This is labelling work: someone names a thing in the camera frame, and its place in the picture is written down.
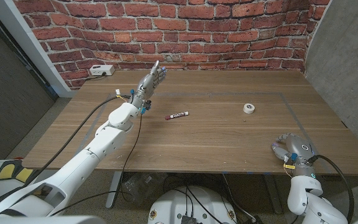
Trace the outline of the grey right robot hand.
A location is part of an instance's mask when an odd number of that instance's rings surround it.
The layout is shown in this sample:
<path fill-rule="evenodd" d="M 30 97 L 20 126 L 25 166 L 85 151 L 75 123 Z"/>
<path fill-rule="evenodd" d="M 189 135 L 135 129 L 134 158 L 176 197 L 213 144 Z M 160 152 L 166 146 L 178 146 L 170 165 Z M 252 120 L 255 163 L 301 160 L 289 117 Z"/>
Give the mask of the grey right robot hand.
<path fill-rule="evenodd" d="M 313 164 L 308 159 L 314 156 L 309 141 L 293 133 L 286 133 L 271 145 L 274 154 L 284 162 L 284 169 L 292 171 L 292 176 L 308 176 L 316 178 Z"/>

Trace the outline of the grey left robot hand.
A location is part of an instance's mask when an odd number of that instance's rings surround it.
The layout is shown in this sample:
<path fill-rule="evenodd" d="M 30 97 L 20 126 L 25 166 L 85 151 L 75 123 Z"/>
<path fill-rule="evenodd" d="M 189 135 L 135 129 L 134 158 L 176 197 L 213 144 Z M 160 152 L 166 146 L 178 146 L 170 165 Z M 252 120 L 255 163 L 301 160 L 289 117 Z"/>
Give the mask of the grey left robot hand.
<path fill-rule="evenodd" d="M 160 62 L 157 60 L 150 72 L 140 80 L 137 89 L 131 96 L 129 103 L 140 109 L 143 104 L 153 95 L 157 86 L 163 82 L 166 76 L 165 67 L 160 67 Z"/>

